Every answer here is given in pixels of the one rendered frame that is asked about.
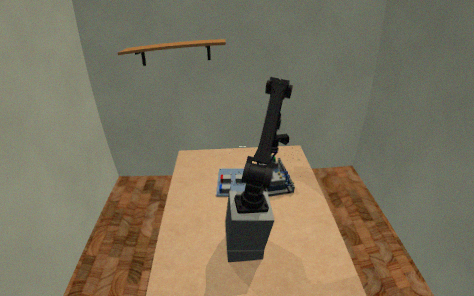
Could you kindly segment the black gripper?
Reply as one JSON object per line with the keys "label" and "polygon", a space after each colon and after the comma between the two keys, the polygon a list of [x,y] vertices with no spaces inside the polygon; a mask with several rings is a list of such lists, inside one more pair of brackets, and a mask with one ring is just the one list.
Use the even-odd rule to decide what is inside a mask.
{"label": "black gripper", "polygon": [[272,153],[274,153],[274,154],[273,154],[273,156],[272,156],[272,158],[271,158],[271,159],[273,159],[273,158],[274,158],[274,156],[275,156],[275,155],[278,153],[278,151],[277,151],[277,150],[278,150],[278,147],[272,147]]}

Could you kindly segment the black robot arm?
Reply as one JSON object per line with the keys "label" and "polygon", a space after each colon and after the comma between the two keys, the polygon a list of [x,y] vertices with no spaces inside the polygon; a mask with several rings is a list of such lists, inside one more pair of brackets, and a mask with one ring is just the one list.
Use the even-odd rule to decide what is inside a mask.
{"label": "black robot arm", "polygon": [[[279,134],[276,137],[281,124],[280,109],[283,96],[290,99],[292,92],[293,85],[290,85],[289,82],[290,80],[280,80],[275,77],[270,77],[270,80],[267,80],[266,94],[271,94],[260,143],[254,157],[247,157],[242,175],[242,182],[246,183],[245,191],[241,195],[235,195],[234,198],[239,214],[261,213],[269,210],[263,188],[269,189],[274,171],[275,162],[271,161],[272,145],[278,147],[279,142],[284,145],[289,143],[288,134]],[[274,139],[274,136],[276,139]],[[267,166],[254,164],[252,161],[267,164]]]}

